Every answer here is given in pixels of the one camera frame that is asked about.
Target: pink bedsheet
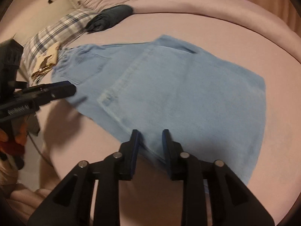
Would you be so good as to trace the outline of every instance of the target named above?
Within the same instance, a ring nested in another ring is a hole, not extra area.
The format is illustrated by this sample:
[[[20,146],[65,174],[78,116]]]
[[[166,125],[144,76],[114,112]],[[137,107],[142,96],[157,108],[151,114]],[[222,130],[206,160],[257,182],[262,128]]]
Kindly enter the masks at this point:
[[[130,16],[106,31],[84,34],[70,47],[145,42],[167,34],[262,76],[266,127],[248,187],[275,223],[281,221],[301,191],[301,39],[276,16],[242,0],[132,0],[131,5],[145,14]],[[48,82],[50,74],[42,81]],[[44,106],[38,118],[61,178],[78,161],[102,160],[120,145],[66,101]],[[133,181],[120,183],[121,225],[179,224],[181,191],[180,182],[169,181],[139,159]]]

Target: plaid pillowcase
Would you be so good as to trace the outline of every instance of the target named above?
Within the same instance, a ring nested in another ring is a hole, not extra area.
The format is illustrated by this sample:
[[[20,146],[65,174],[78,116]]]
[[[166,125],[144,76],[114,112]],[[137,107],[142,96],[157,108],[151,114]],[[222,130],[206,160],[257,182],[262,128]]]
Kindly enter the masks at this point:
[[[60,19],[54,25],[40,31],[29,39],[24,46],[23,60],[30,77],[36,65],[36,59],[54,43],[66,46],[85,32],[85,26],[98,13],[90,10],[78,9]]]

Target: black clamp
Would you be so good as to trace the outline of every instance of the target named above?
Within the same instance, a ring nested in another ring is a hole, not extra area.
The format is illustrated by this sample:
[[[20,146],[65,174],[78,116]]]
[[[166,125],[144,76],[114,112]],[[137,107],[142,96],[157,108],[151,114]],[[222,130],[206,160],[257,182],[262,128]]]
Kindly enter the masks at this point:
[[[257,198],[223,162],[200,161],[174,142],[169,130],[162,134],[167,171],[172,180],[183,180],[181,226],[207,225],[204,179],[208,182],[213,225],[274,226]]]
[[[130,141],[103,161],[80,161],[41,203],[27,225],[89,225],[95,180],[98,187],[93,225],[120,225],[118,181],[132,179],[141,142],[141,133],[133,130]]]
[[[181,226],[207,226],[204,179],[208,182],[214,226],[274,226],[256,197],[220,160],[198,160],[174,142],[164,130],[162,143],[171,180],[183,180]],[[120,226],[119,180],[131,180],[136,168],[142,135],[133,130],[130,141],[103,161],[80,161],[42,202],[28,226],[89,225],[95,180],[99,180],[93,225]]]
[[[20,125],[24,121],[24,116],[37,112],[40,106],[48,104],[52,100],[73,96],[76,93],[76,87],[68,81],[41,84],[34,87],[26,87],[26,82],[11,81],[9,85],[21,90],[12,93],[12,95],[0,104],[0,128],[5,131],[9,137],[9,141],[2,144],[11,150],[17,150],[19,154],[8,155],[0,152],[0,159],[10,161],[13,167],[21,170],[24,167],[23,146],[15,142],[15,132],[19,131]]]

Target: screw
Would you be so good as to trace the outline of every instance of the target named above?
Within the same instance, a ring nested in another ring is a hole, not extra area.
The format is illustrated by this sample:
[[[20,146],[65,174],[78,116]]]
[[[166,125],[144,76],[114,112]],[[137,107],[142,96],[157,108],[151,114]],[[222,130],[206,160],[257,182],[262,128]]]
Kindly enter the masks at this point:
[[[190,155],[189,155],[189,153],[187,153],[187,152],[182,152],[182,153],[180,154],[180,156],[181,156],[183,159],[187,159]]]
[[[117,159],[117,158],[122,157],[122,154],[120,152],[115,152],[115,153],[113,153],[113,157]]]
[[[223,166],[225,165],[225,163],[224,163],[223,161],[221,161],[221,160],[215,161],[214,164],[215,164],[216,166],[218,166],[218,167],[223,167]]]
[[[83,167],[86,167],[88,165],[88,162],[87,161],[80,161],[78,163],[79,167],[83,168]]]

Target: red object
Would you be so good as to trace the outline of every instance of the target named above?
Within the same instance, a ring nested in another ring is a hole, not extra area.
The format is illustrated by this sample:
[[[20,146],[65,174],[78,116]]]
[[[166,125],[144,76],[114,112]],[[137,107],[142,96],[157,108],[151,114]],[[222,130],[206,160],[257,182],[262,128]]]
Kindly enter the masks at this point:
[[[15,141],[1,142],[0,149],[8,155],[24,155],[24,146],[17,144]]]

